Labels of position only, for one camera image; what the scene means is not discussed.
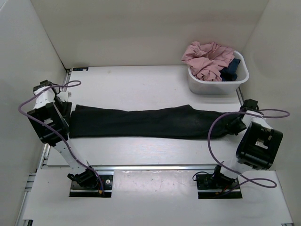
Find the white table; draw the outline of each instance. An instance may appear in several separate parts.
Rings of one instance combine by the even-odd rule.
[[[190,92],[185,66],[90,67],[72,72],[82,85],[70,89],[76,104],[121,109],[155,110],[190,104],[195,109],[237,111],[236,93],[198,96]],[[221,161],[232,158],[240,136],[212,141]],[[71,142],[94,166],[185,165],[215,163],[205,140],[148,137],[78,138]],[[70,168],[56,150],[50,150],[48,167],[37,172],[23,219],[32,226],[280,226],[292,223],[281,186],[266,189],[241,186],[242,199],[198,200],[195,171],[114,171],[112,197],[68,197]],[[246,176],[270,178],[274,171],[249,171]]]
[[[156,110],[191,105],[198,110],[238,111],[236,93],[229,96],[193,94],[187,84],[186,66],[89,67],[72,72],[70,80],[82,85],[68,89],[76,104],[120,109]],[[212,141],[221,161],[235,153],[243,134]],[[190,165],[214,164],[205,140],[149,137],[77,138],[70,142],[92,165]],[[56,150],[50,150],[48,166],[67,165]]]
[[[242,186],[242,199],[199,200],[194,172],[114,172],[111,198],[68,197],[69,168],[37,172],[23,219],[32,226],[281,226],[292,223],[281,187]],[[249,171],[275,180],[274,171]]]

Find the laundry basket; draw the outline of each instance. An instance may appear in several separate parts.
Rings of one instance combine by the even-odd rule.
[[[209,95],[226,95],[235,92],[240,84],[243,84],[249,79],[249,72],[246,67],[244,57],[241,53],[234,51],[234,57],[240,59],[236,74],[236,81],[202,81],[196,79],[188,66],[188,85],[192,92],[196,94],[209,94]]]

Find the pink cloth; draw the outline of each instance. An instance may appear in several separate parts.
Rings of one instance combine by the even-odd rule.
[[[220,70],[234,59],[234,49],[220,46],[215,42],[201,45],[194,41],[187,47],[182,61],[191,68],[191,73],[203,81],[222,81]]]

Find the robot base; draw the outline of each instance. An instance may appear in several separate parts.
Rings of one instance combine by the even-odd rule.
[[[229,189],[234,188],[239,184],[238,181],[234,182],[232,185],[224,188],[220,188],[216,186],[215,183],[212,182],[212,175],[207,174],[198,174],[197,178],[197,186],[198,186],[198,199],[241,199],[242,194],[240,188],[237,188],[226,195],[222,195],[227,192]]]
[[[99,186],[95,188],[86,188],[79,186],[75,181],[71,182],[69,197],[94,197],[111,198],[113,187],[113,175],[100,175],[104,186],[104,195],[99,192]]]

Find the black pants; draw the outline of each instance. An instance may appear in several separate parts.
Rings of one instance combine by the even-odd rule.
[[[190,105],[154,111],[122,111],[76,106],[71,113],[70,137],[162,137],[207,139],[213,121],[220,112],[200,111]],[[217,122],[212,138],[229,134],[226,125],[238,115]]]

